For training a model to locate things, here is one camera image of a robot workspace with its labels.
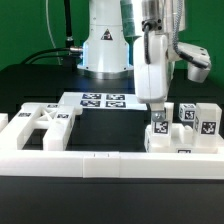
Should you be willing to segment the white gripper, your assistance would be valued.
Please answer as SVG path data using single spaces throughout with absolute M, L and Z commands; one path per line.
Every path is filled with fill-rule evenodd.
M 168 39 L 165 35 L 149 36 L 150 63 L 145 62 L 144 39 L 138 38 L 134 43 L 134 85 L 139 103 L 151 103 L 151 119 L 163 122 L 166 118 L 165 107 L 168 94 L 168 60 L 166 51 Z

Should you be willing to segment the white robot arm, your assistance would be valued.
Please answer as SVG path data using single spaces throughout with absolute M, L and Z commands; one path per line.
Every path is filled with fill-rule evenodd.
M 89 37 L 78 66 L 98 79 L 134 73 L 135 95 L 158 122 L 164 108 L 174 66 L 188 63 L 188 78 L 203 82 L 211 60 L 206 49 L 182 43 L 185 0 L 89 0 Z

